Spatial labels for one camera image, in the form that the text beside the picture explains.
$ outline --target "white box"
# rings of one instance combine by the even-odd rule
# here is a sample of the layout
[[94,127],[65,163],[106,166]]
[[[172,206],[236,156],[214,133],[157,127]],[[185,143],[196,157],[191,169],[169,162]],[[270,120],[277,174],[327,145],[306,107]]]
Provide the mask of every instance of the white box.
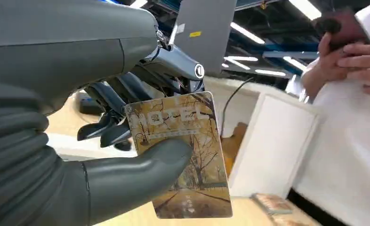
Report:
[[[241,83],[205,78],[220,123],[227,99]],[[319,112],[311,105],[273,87],[245,85],[225,117],[224,137],[238,122],[249,125],[229,177],[231,196],[269,193],[286,198],[318,121]]]

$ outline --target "desk surface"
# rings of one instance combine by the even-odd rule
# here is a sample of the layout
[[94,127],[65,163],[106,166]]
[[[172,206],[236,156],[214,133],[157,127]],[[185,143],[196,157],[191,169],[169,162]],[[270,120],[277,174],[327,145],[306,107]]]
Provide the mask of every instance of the desk surface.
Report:
[[[82,115],[76,112],[74,100],[69,98],[66,105],[57,113],[49,116],[47,132],[77,136],[78,129],[98,117]],[[270,218],[248,198],[232,198],[233,217],[221,219],[158,219],[151,202],[116,218],[98,224],[98,226],[270,226]],[[315,223],[302,211],[294,207],[294,214],[305,225]]]

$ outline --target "black cable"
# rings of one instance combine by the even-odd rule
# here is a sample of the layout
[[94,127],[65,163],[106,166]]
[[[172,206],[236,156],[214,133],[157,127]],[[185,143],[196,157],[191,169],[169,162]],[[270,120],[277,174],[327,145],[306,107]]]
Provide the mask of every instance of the black cable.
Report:
[[226,108],[228,107],[229,105],[229,102],[232,100],[232,98],[235,96],[235,94],[244,86],[246,85],[246,83],[250,82],[251,80],[253,80],[254,77],[251,77],[251,78],[248,78],[246,81],[244,81],[236,90],[235,92],[233,92],[233,94],[229,97],[229,99],[227,100],[226,104],[225,104],[225,107],[224,107],[224,110],[223,110],[223,118],[222,118],[222,123],[221,123],[221,133],[220,133],[220,136],[222,137],[223,133],[224,133],[224,122],[225,122],[225,111],[226,111]]

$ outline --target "white shirt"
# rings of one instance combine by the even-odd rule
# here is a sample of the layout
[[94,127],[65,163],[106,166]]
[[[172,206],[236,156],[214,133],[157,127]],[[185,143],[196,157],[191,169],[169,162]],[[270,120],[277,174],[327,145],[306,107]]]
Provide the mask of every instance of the white shirt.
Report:
[[[356,15],[370,35],[370,6]],[[294,188],[346,224],[370,226],[370,96],[361,82],[330,82],[314,105],[324,118]]]

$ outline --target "ceiling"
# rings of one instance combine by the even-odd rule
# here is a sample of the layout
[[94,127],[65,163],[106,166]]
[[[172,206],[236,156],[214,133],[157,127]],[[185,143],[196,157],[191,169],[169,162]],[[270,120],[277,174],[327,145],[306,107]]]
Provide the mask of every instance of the ceiling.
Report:
[[[309,0],[322,13],[351,7],[355,12],[368,6],[370,0]],[[134,0],[122,0],[122,4],[129,5]],[[179,11],[181,0],[148,0],[143,6],[158,20],[160,29],[170,36]],[[281,54],[272,57],[272,51],[296,52],[290,55],[304,65],[310,63],[317,56],[316,51],[319,36],[308,19],[289,0],[266,0],[266,7],[262,7],[262,0],[238,0],[233,21],[252,32],[265,41],[260,45],[250,40],[235,29],[231,30],[226,56],[256,57],[258,61],[241,61],[252,70],[244,70],[230,62],[230,67],[223,67],[226,77],[244,80],[251,76],[261,83],[275,85],[282,89],[287,79],[259,75],[254,69],[269,69],[283,71],[286,78],[294,74],[300,75],[302,71],[282,59]],[[298,58],[305,52],[307,59]]]

